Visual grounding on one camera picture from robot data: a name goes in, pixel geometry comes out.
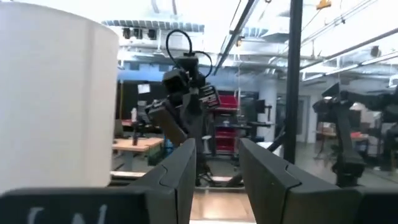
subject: white column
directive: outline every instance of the white column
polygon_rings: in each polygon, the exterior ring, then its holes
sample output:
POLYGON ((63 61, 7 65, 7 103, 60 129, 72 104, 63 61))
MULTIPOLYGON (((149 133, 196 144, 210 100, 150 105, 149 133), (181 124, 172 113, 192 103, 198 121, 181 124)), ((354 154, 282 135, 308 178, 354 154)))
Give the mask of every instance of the white column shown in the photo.
MULTIPOLYGON (((265 100, 266 105, 271 105, 271 120, 269 122, 275 124, 276 118, 276 100, 277 100, 277 80, 265 77, 259 82, 259 99, 265 100)), ((258 114, 257 120, 259 122, 268 122, 268 114, 258 114)), ((270 128, 258 127, 257 136, 264 137, 265 142, 274 140, 275 125, 270 128)))

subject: table leg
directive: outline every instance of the table leg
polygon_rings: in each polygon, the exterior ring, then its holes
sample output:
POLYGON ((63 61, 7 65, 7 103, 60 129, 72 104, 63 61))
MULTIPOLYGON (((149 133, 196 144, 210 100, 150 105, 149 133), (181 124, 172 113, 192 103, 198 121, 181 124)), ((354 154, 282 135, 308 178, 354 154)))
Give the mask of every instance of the table leg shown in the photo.
POLYGON ((132 172, 132 159, 134 158, 133 152, 123 152, 124 165, 123 171, 132 172))

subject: metal frame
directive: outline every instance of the metal frame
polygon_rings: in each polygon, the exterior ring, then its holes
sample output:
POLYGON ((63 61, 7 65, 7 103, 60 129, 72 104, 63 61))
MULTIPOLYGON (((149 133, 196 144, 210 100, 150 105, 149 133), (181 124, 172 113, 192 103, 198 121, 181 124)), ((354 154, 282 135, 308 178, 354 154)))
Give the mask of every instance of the metal frame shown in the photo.
POLYGON ((239 21, 236 24, 235 29, 231 31, 231 37, 229 38, 229 41, 226 44, 226 47, 224 47, 225 42, 223 43, 223 46, 221 47, 221 50, 223 50, 223 49, 225 49, 225 50, 218 60, 218 63, 216 65, 214 73, 213 73, 214 75, 217 74, 217 71, 221 68, 221 66, 223 65, 225 60, 228 58, 229 52, 231 51, 232 47, 236 43, 237 39, 239 38, 239 35, 242 33, 242 30, 244 29, 246 23, 248 22, 248 20, 250 18, 250 15, 252 14, 252 12, 254 10, 254 6, 256 6, 258 2, 259 2, 259 0, 249 0, 248 3, 246 4, 246 6, 244 7, 242 15, 239 18, 239 21))
POLYGON ((299 106, 300 48, 303 0, 290 1, 289 54, 286 84, 284 159, 295 162, 297 108, 299 106))

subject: black cable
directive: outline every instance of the black cable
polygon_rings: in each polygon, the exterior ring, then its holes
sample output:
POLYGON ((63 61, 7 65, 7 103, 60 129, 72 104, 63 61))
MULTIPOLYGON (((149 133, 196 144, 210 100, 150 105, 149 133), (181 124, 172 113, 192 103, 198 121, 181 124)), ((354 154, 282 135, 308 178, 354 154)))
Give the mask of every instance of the black cable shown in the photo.
POLYGON ((203 54, 204 56, 206 56, 206 57, 210 60, 210 70, 209 70, 209 72, 207 73, 207 75, 205 76, 205 78, 207 78, 207 77, 211 74, 211 72, 213 71, 213 61, 212 61, 210 55, 209 55, 208 53, 206 53, 206 52, 203 52, 203 51, 201 51, 201 50, 196 50, 196 51, 194 51, 194 52, 195 52, 195 53, 199 53, 199 54, 203 54))
POLYGON ((191 40, 191 38, 189 37, 189 35, 188 35, 186 32, 184 32, 184 31, 182 31, 182 30, 180 30, 180 29, 174 29, 174 30, 170 31, 169 34, 167 34, 167 37, 166 37, 166 51, 167 51, 167 54, 169 55, 170 59, 174 62, 174 64, 175 64, 177 67, 180 67, 180 66, 178 65, 178 63, 174 60, 173 55, 170 53, 170 49, 169 49, 169 39, 170 39, 170 36, 171 36, 173 33, 175 33, 175 32, 179 32, 179 33, 181 33, 182 35, 184 35, 184 36, 187 38, 188 43, 189 43, 189 53, 190 53, 190 54, 192 54, 192 40, 191 40))

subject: ceiling duct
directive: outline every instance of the ceiling duct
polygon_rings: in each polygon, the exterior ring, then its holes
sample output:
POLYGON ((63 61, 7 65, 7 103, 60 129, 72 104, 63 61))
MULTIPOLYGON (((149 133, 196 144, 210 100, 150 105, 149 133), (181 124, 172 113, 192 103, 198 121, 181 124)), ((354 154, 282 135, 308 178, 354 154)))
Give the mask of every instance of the ceiling duct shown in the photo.
MULTIPOLYGON (((150 20, 107 20, 102 24, 106 26, 118 27, 132 27, 141 29, 160 29, 160 30, 174 30, 180 29, 185 32, 205 32, 204 24, 197 24, 193 22, 170 22, 170 21, 150 21, 150 20)), ((246 38, 256 38, 266 35, 267 29, 258 27, 245 27, 241 35, 246 38)))
POLYGON ((326 83, 326 81, 319 80, 319 81, 315 81, 315 82, 311 82, 311 83, 306 83, 303 86, 313 86, 313 85, 322 84, 322 83, 326 83))
POLYGON ((204 32, 205 25, 192 22, 148 21, 148 20, 107 20, 102 24, 107 26, 132 27, 141 29, 173 30, 185 32, 204 32))
POLYGON ((270 24, 269 30, 261 37, 269 43, 283 44, 289 40, 289 17, 277 17, 270 24))

